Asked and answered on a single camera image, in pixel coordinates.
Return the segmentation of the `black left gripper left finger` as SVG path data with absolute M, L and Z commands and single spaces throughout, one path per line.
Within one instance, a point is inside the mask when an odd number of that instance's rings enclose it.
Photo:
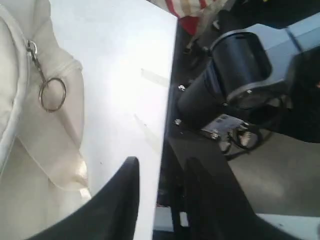
M 132 240 L 140 204 L 140 164 L 129 156 L 108 183 L 76 212 L 32 240 Z

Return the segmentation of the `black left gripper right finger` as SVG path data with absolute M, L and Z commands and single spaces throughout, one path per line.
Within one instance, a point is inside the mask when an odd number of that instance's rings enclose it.
M 231 173 L 210 173 L 197 158 L 185 162 L 185 197 L 192 240 L 268 240 Z

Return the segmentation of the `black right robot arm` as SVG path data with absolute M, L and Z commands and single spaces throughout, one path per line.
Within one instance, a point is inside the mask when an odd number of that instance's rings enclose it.
M 176 102 L 176 125 L 218 143 L 229 159 L 274 133 L 320 141 L 320 25 L 228 27 Z

